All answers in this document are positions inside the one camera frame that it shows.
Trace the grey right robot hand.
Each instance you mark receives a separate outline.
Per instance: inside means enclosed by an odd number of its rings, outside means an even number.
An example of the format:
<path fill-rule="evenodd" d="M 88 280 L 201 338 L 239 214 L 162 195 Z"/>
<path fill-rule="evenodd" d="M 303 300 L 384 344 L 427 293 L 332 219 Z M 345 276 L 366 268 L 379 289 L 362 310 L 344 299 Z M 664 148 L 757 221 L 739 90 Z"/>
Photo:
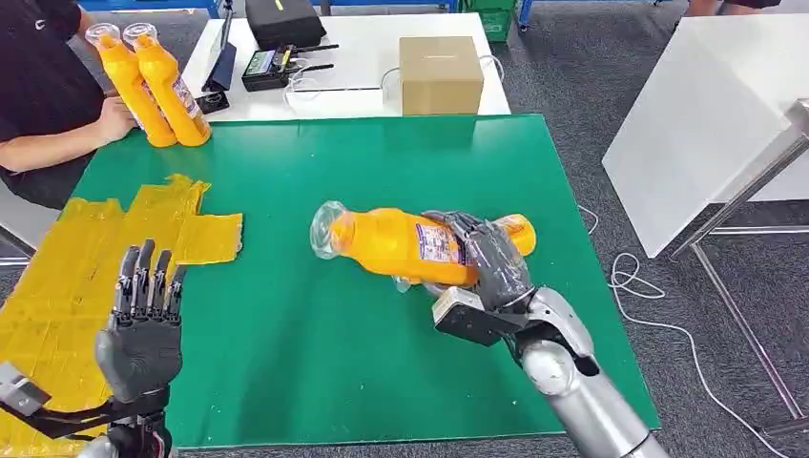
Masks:
<path fill-rule="evenodd" d="M 473 291 L 488 311 L 528 299 L 536 290 L 528 267 L 507 232 L 492 221 L 459 211 L 430 210 L 422 216 L 442 223 L 464 245 L 477 274 Z"/>

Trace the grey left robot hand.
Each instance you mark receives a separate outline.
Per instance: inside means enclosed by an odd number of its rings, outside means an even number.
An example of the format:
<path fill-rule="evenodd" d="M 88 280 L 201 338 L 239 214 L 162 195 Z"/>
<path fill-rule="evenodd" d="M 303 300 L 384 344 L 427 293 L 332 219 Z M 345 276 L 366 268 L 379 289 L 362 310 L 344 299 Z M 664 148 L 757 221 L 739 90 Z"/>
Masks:
<path fill-rule="evenodd" d="M 131 403 L 167 387 L 182 368 L 181 301 L 186 267 L 169 275 L 172 252 L 153 239 L 128 248 L 114 286 L 106 327 L 95 337 L 94 356 L 113 396 Z"/>

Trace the person's hand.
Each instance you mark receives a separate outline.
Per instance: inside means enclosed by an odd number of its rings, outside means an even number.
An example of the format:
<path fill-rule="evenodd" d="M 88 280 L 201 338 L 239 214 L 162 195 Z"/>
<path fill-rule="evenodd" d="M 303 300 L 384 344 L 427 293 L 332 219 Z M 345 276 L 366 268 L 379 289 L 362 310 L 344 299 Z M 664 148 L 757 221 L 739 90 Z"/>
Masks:
<path fill-rule="evenodd" d="M 98 137 L 99 145 L 124 138 L 132 129 L 137 127 L 134 115 L 120 96 L 106 97 L 97 121 L 93 124 L 94 134 Z"/>

